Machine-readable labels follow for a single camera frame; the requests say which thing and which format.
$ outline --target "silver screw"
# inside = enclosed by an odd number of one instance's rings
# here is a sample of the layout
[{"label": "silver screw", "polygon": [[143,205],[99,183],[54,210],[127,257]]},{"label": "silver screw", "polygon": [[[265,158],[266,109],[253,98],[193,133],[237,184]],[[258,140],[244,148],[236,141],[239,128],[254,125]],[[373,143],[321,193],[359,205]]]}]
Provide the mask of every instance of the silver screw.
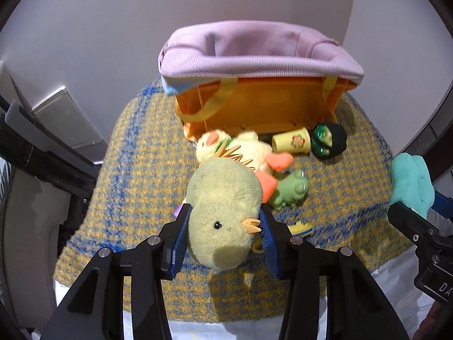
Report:
[{"label": "silver screw", "polygon": [[102,257],[102,258],[107,257],[110,254],[110,249],[101,248],[101,249],[99,249],[99,252],[97,254],[99,254],[99,257]]},{"label": "silver screw", "polygon": [[159,243],[160,243],[160,237],[158,237],[157,235],[153,235],[148,238],[149,245],[157,245]]},{"label": "silver screw", "polygon": [[343,254],[346,257],[352,256],[352,249],[348,246],[343,246],[340,248],[340,253]]},{"label": "silver screw", "polygon": [[291,238],[289,238],[289,241],[294,245],[301,245],[304,242],[303,238],[298,237],[297,235],[293,235]]}]

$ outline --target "yellow and blue checkered fabric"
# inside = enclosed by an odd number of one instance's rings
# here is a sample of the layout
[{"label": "yellow and blue checkered fabric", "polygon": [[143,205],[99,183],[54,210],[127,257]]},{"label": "yellow and blue checkered fabric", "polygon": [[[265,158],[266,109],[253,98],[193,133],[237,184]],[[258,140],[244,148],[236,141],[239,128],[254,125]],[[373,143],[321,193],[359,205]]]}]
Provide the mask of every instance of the yellow and blue checkered fabric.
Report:
[{"label": "yellow and blue checkered fabric", "polygon": [[[314,225],[310,240],[337,250],[350,246],[370,270],[406,250],[410,242],[387,221],[389,147],[358,104],[345,94],[336,108],[347,131],[347,149],[334,160],[295,158],[311,183],[302,206],[285,207],[276,219]],[[55,279],[70,286],[100,247],[135,247],[173,220],[197,168],[185,140],[174,97],[160,81],[144,88],[124,109],[110,140],[87,217],[63,250]],[[262,255],[250,253],[238,268],[219,272],[186,256],[183,269],[163,290],[170,320],[223,322],[284,312],[288,283],[273,279]],[[124,304],[130,311],[130,280]]]}]

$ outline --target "woven blanket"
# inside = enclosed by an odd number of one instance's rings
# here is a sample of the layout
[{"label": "woven blanket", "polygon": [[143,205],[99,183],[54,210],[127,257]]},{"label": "woven blanket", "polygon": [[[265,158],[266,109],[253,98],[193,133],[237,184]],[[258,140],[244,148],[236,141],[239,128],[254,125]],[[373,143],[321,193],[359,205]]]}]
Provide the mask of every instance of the woven blanket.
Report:
[{"label": "woven blanket", "polygon": [[[410,242],[387,221],[389,147],[358,104],[345,94],[336,108],[347,131],[347,149],[319,161],[295,158],[311,183],[301,206],[275,212],[277,220],[314,225],[311,242],[330,250],[350,246],[369,270],[405,251]],[[70,286],[96,251],[135,247],[173,220],[197,168],[195,148],[184,138],[174,98],[160,81],[144,88],[124,109],[110,140],[89,211],[57,262],[54,278]],[[182,271],[163,290],[170,320],[224,322],[284,312],[288,283],[275,280],[262,255],[250,253],[233,270],[196,264],[187,254]],[[124,305],[131,310],[130,280]]]}]

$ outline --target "white wall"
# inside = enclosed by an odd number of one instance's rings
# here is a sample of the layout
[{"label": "white wall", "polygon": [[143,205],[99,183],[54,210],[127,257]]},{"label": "white wall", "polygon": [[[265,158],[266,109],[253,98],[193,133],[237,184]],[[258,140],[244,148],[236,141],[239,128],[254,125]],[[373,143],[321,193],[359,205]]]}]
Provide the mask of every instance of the white wall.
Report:
[{"label": "white wall", "polygon": [[108,141],[126,103],[158,76],[177,28],[227,19],[309,25],[343,41],[352,0],[23,0],[0,33],[0,59],[34,107],[65,86]]},{"label": "white wall", "polygon": [[344,47],[365,69],[351,94],[400,152],[450,88],[452,38],[428,0],[354,0]]}]

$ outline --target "duck's orange foot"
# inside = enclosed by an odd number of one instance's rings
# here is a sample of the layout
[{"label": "duck's orange foot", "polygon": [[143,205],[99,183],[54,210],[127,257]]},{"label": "duck's orange foot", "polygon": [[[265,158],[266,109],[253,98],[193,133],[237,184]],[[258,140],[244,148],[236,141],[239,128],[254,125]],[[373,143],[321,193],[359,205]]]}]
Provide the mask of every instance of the duck's orange foot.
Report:
[{"label": "duck's orange foot", "polygon": [[255,170],[255,175],[260,180],[263,188],[263,203],[266,203],[277,189],[278,181],[272,175],[261,170]]},{"label": "duck's orange foot", "polygon": [[269,153],[264,158],[269,167],[275,171],[285,171],[293,163],[294,157],[288,152]]}]

